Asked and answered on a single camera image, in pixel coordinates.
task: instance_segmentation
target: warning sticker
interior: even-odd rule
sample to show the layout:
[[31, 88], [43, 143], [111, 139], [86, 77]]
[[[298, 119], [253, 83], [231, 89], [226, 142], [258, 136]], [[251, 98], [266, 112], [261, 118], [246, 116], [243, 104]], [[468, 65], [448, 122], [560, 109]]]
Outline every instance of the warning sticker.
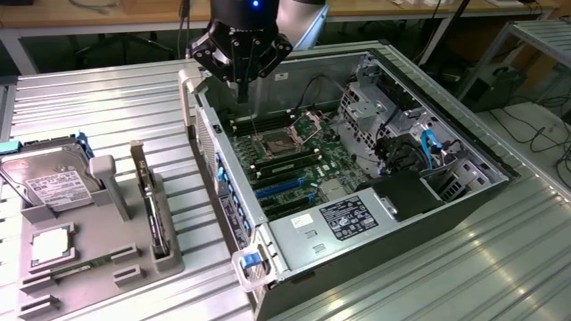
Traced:
[[359, 196], [345, 199], [323, 207], [319, 211], [323, 214], [335, 237], [341, 241], [379, 226]]

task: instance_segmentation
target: motherboard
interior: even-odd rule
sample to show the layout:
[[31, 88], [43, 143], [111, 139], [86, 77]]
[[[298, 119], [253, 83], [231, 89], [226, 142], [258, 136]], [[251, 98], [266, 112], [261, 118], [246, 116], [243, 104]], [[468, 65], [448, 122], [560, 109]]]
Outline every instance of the motherboard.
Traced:
[[339, 121], [319, 111], [303, 111], [287, 119], [290, 126], [265, 130], [263, 123], [251, 123], [254, 133], [231, 137], [271, 221], [349, 195], [370, 179], [341, 142]]

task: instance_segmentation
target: table leg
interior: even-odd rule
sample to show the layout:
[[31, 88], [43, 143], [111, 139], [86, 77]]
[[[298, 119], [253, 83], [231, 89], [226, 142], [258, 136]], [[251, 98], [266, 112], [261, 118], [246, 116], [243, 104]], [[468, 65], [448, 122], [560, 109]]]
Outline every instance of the table leg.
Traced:
[[502, 28], [502, 31], [500, 32], [498, 36], [492, 42], [492, 45], [486, 53], [484, 54], [484, 57], [481, 58], [481, 61], [477, 63], [472, 73], [469, 73], [469, 75], [464, 77], [461, 84], [458, 85], [458, 89], [454, 95], [457, 96], [460, 101], [465, 99], [465, 96], [470, 91], [470, 89], [473, 88], [476, 80], [478, 79], [478, 75], [482, 71], [482, 68], [490, 64], [492, 59], [494, 59], [494, 55], [501, 50], [501, 47], [506, 42], [506, 39], [509, 38], [509, 35], [510, 35], [510, 23], [508, 23]]
[[429, 61], [430, 55], [436, 51], [438, 42], [441, 41], [441, 38], [444, 37], [446, 28], [449, 28], [450, 21], [453, 21], [453, 17], [445, 18], [441, 22], [441, 25], [438, 26], [436, 35], [433, 36], [433, 39], [430, 40], [428, 50], [425, 50], [425, 53], [422, 54], [420, 65], [425, 65]]
[[18, 70], [23, 75], [38, 74], [37, 64], [34, 63], [25, 46], [21, 43], [21, 35], [17, 29], [0, 29], [0, 41], [7, 48], [10, 57], [17, 64]]

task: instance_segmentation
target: white label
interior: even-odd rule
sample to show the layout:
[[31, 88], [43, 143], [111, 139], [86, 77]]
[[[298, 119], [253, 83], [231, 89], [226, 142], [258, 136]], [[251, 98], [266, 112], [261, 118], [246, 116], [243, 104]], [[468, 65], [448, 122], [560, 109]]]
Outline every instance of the white label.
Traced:
[[303, 214], [302, 216], [293, 218], [293, 224], [297, 229], [301, 227], [309, 225], [310, 223], [314, 223], [314, 219], [311, 218], [310, 213]]
[[91, 198], [78, 171], [59, 173], [39, 179], [29, 179], [26, 184], [42, 202], [51, 207]]
[[283, 74], [277, 74], [277, 81], [278, 80], [286, 80], [287, 77], [289, 77], [289, 73], [287, 72], [285, 72]]

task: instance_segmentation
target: blue pci slot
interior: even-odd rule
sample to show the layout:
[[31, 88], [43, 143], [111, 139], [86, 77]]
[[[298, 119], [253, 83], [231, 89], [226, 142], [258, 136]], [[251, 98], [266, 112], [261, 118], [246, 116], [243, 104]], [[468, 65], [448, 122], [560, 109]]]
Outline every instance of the blue pci slot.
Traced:
[[282, 193], [285, 191], [289, 191], [290, 189], [297, 189], [303, 185], [305, 179], [297, 179], [293, 182], [281, 184], [275, 187], [271, 187], [270, 189], [266, 189], [263, 191], [257, 192], [257, 198], [262, 199], [263, 197], [269, 197], [271, 195], [275, 195], [278, 193]]

